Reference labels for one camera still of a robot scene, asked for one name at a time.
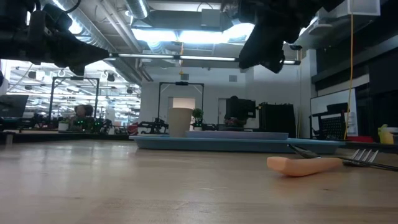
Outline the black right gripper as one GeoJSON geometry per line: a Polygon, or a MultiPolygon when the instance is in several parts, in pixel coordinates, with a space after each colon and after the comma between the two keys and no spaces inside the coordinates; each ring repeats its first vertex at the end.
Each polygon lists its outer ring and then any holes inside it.
{"type": "Polygon", "coordinates": [[[239,53],[239,68],[247,69],[262,65],[279,73],[284,66],[284,28],[275,21],[257,20],[254,30],[239,53]]]}

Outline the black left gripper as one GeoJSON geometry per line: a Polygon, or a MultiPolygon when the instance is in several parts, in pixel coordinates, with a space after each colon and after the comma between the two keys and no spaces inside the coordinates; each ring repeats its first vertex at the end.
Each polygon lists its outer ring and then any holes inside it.
{"type": "Polygon", "coordinates": [[[69,68],[77,76],[83,76],[85,67],[92,62],[108,58],[106,49],[78,40],[71,34],[44,30],[43,62],[53,63],[58,67],[69,68]]]}

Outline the beige paper cup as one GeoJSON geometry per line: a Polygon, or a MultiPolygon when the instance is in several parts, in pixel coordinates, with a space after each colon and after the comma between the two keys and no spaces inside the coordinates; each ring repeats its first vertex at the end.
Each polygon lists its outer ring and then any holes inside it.
{"type": "Polygon", "coordinates": [[[171,138],[186,137],[186,132],[190,130],[192,112],[191,108],[169,108],[167,122],[171,138]]]}

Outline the blue plastic tray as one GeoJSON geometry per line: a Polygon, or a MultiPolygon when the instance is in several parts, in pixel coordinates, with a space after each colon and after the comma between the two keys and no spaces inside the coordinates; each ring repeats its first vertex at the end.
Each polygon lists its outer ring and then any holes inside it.
{"type": "Polygon", "coordinates": [[[317,154],[334,154],[345,143],[313,139],[259,140],[259,139],[211,139],[211,138],[170,138],[166,135],[131,136],[139,148],[181,151],[215,152],[266,152],[289,153],[290,145],[302,147],[317,154]]]}

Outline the black monitor on stand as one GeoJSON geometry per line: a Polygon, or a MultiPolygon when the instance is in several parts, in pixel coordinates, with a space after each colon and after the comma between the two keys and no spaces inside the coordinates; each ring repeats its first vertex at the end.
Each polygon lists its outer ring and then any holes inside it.
{"type": "Polygon", "coordinates": [[[224,123],[231,128],[243,128],[249,118],[256,118],[256,102],[231,96],[226,100],[224,123]]]}

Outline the person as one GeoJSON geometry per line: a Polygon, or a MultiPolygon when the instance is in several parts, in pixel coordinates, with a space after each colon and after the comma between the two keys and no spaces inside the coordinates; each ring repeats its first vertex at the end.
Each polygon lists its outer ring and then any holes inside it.
{"type": "Polygon", "coordinates": [[[75,116],[70,121],[70,126],[88,129],[94,123],[94,108],[91,105],[78,105],[75,107],[75,116]]]}

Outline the long ceiling light tube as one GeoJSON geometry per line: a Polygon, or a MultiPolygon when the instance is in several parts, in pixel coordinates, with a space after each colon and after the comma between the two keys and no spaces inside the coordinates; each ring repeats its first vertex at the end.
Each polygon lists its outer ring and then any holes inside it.
{"type": "Polygon", "coordinates": [[[166,55],[166,54],[122,54],[110,53],[108,58],[143,58],[143,59],[162,59],[162,60],[203,60],[216,62],[239,62],[235,57],[214,57],[214,56],[194,56],[194,55],[166,55]]]}

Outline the black cabinet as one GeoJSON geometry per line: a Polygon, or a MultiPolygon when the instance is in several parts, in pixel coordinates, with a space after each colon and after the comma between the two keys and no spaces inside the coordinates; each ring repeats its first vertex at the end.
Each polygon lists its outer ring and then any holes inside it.
{"type": "Polygon", "coordinates": [[[273,133],[288,133],[289,138],[296,138],[293,104],[261,103],[258,113],[260,130],[273,133]]]}

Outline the small green potted plant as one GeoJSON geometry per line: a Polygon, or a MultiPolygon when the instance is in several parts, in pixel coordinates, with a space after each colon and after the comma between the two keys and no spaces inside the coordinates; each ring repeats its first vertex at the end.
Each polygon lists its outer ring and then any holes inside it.
{"type": "Polygon", "coordinates": [[[192,111],[192,117],[193,117],[193,130],[194,131],[201,131],[202,130],[202,126],[203,126],[203,115],[204,112],[203,110],[199,109],[199,108],[195,108],[192,111]]]}

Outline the white whiteboard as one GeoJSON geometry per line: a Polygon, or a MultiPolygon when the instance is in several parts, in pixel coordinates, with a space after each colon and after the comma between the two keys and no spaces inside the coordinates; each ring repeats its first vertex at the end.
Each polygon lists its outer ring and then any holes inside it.
{"type": "MultiPolygon", "coordinates": [[[[311,115],[325,112],[327,105],[347,103],[348,109],[345,113],[346,128],[345,134],[348,136],[358,136],[358,119],[355,89],[337,91],[335,93],[318,96],[310,100],[311,115]]],[[[318,130],[318,119],[312,119],[312,127],[318,130]]]]}

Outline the black computer monitor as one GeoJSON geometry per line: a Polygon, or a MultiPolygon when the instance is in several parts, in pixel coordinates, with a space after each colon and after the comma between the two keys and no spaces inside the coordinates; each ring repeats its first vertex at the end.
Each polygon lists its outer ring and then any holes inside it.
{"type": "Polygon", "coordinates": [[[21,118],[23,117],[28,95],[1,95],[0,117],[21,118]]]}

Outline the black perforated cart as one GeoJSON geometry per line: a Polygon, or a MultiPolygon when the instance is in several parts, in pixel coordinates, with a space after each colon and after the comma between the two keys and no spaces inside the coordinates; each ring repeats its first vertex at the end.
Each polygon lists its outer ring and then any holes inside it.
{"type": "Polygon", "coordinates": [[[337,103],[326,106],[327,110],[310,115],[310,137],[318,140],[344,138],[346,119],[345,113],[348,109],[347,103],[337,103]],[[312,119],[318,119],[318,130],[312,127],[312,119]]]}

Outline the yellow bottle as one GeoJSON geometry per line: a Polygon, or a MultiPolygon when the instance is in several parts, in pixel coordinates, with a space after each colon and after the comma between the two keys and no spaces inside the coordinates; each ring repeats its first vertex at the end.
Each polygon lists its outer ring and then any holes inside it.
{"type": "Polygon", "coordinates": [[[393,144],[394,143],[394,135],[393,133],[396,131],[396,128],[389,127],[387,124],[383,124],[380,128],[378,128],[378,135],[381,144],[393,144]]]}

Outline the black metal frame stand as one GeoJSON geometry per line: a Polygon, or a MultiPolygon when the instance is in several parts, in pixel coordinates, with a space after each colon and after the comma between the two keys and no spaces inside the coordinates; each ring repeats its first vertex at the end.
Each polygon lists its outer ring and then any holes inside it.
{"type": "Polygon", "coordinates": [[[94,107],[94,112],[93,112],[93,116],[95,118],[96,114],[97,114],[98,97],[99,97],[99,93],[100,93],[100,79],[99,78],[86,78],[86,77],[82,77],[82,76],[52,77],[52,86],[51,86],[51,92],[50,92],[48,122],[51,122],[51,120],[52,120],[52,108],[53,108],[54,91],[55,91],[56,87],[61,85],[62,82],[65,81],[65,80],[74,80],[74,81],[94,80],[94,81],[96,81],[96,84],[94,85],[95,90],[96,90],[96,95],[95,95],[95,107],[94,107]]]}
{"type": "Polygon", "coordinates": [[[205,98],[205,84],[204,83],[190,83],[190,82],[184,82],[184,81],[179,81],[179,82],[160,82],[158,86],[158,101],[157,101],[157,119],[160,119],[160,101],[161,101],[161,94],[165,90],[162,89],[162,85],[175,85],[175,86],[201,86],[201,110],[204,109],[204,98],[205,98]]]}

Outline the silver ventilation duct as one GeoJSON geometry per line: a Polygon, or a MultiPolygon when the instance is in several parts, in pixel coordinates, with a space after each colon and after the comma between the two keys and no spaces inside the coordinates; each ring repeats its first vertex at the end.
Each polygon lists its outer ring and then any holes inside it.
{"type": "Polygon", "coordinates": [[[126,6],[133,18],[145,19],[149,13],[150,8],[146,0],[124,0],[126,6]]]}

